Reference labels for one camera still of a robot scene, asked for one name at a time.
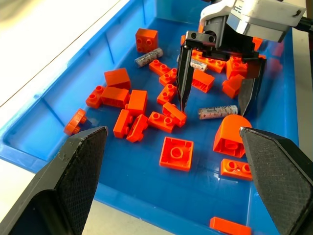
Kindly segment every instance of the blue plastic bin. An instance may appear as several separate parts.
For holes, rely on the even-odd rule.
[[[132,88],[148,91],[146,115],[161,112],[156,99],[163,86],[148,67],[137,68],[134,59],[138,28],[159,31],[160,59],[176,67],[181,35],[197,30],[206,2],[193,0],[130,0],[73,57],[67,70],[15,122],[1,130],[0,157],[32,172],[48,163],[65,142],[64,126],[79,108],[89,121],[83,129],[106,125],[109,136],[95,199],[175,234],[218,234],[209,228],[217,216],[252,228],[253,234],[278,234],[253,182],[220,175],[223,158],[213,152],[221,119],[199,120],[198,108],[236,104],[221,91],[225,74],[215,74],[208,94],[192,89],[186,107],[185,126],[166,134],[148,128],[139,143],[116,139],[113,127],[120,109],[88,108],[85,100],[95,86],[104,85],[103,72],[127,68]],[[277,44],[267,42],[262,53],[268,70],[254,109],[248,119],[254,128],[271,131],[298,143],[295,81],[291,32],[284,40],[281,57],[273,57]],[[194,142],[189,173],[159,166],[165,136]]]

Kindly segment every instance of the aa battery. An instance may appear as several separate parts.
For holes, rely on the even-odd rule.
[[[153,60],[161,57],[162,55],[163,55],[163,50],[161,48],[157,48],[135,59],[135,63],[140,68],[152,62]]]
[[[199,119],[223,118],[230,114],[238,114],[236,105],[199,109]]]

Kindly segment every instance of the orange lego brick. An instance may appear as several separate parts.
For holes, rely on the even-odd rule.
[[[165,104],[166,102],[171,102],[177,93],[177,87],[172,84],[167,84],[161,93],[157,97],[157,102],[159,104]]]
[[[263,39],[254,37],[252,41],[254,42],[254,50],[259,50],[260,46],[262,45]]]
[[[194,143],[165,137],[160,157],[160,166],[175,170],[189,171]]]
[[[103,89],[104,87],[97,86],[96,89],[94,89],[93,92],[88,96],[88,98],[86,99],[86,104],[89,107],[95,109],[100,107],[100,105],[102,104],[101,94],[103,92]]]
[[[105,87],[101,99],[103,104],[124,109],[129,100],[129,91],[116,87]]]
[[[171,69],[166,74],[162,75],[158,81],[163,85],[166,86],[166,84],[172,84],[176,81],[176,74],[177,69]]]
[[[133,123],[133,126],[129,131],[129,134],[126,137],[126,139],[132,143],[136,141],[141,141],[143,138],[142,132],[148,127],[147,121],[148,118],[146,116],[144,116],[143,114],[139,115],[135,119],[135,122]]]
[[[129,110],[133,116],[144,114],[147,105],[147,91],[133,90],[129,103],[125,105],[125,109]]]
[[[148,53],[158,48],[157,31],[138,29],[136,33],[136,47],[138,52]]]
[[[167,117],[172,118],[175,125],[179,127],[182,127],[186,123],[187,120],[186,114],[180,111],[178,108],[176,108],[175,104],[171,104],[169,102],[163,104],[163,113]]]
[[[226,62],[226,77],[230,79],[233,76],[240,74],[246,78],[248,69],[248,64],[243,63],[241,58],[231,56],[230,59]]]
[[[79,109],[73,118],[69,121],[69,123],[64,128],[64,133],[71,136],[73,134],[77,134],[80,131],[79,124],[84,124],[87,121],[86,111]]]
[[[113,133],[116,138],[124,138],[129,133],[128,125],[133,121],[133,117],[128,110],[122,109],[113,128]]]
[[[149,69],[159,76],[162,76],[171,70],[167,65],[161,63],[159,60],[152,61],[149,64]]]
[[[126,68],[104,72],[104,78],[108,87],[116,87],[127,90],[131,88],[131,81]]]
[[[240,127],[252,126],[243,116],[236,114],[226,116],[216,133],[213,150],[241,158],[245,154],[245,148],[239,136]]]
[[[148,124],[167,133],[172,133],[175,126],[173,119],[157,112],[151,113]]]
[[[182,36],[180,37],[180,45],[183,45],[184,42],[185,42],[185,40],[186,40],[186,35],[182,35]]]
[[[235,98],[239,94],[242,80],[244,80],[244,77],[240,74],[231,77],[229,80],[222,83],[222,91],[230,98]]]
[[[228,235],[251,235],[252,231],[251,228],[237,224],[234,222],[230,222],[225,219],[221,219],[218,217],[213,217],[210,220],[210,228],[220,231],[222,233]]]
[[[248,163],[229,159],[223,159],[221,161],[221,175],[252,181],[252,174]]]
[[[194,70],[191,85],[200,91],[207,93],[213,86],[215,78],[200,70]]]

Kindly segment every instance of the battery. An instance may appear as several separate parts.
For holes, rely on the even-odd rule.
[[[199,109],[199,119],[223,118],[230,114],[238,114],[236,105]]]
[[[138,57],[135,59],[135,63],[138,65],[138,67],[143,67],[153,60],[161,57],[163,55],[163,50],[161,48],[154,49],[153,51],[148,52],[147,54],[144,54],[143,56]]]

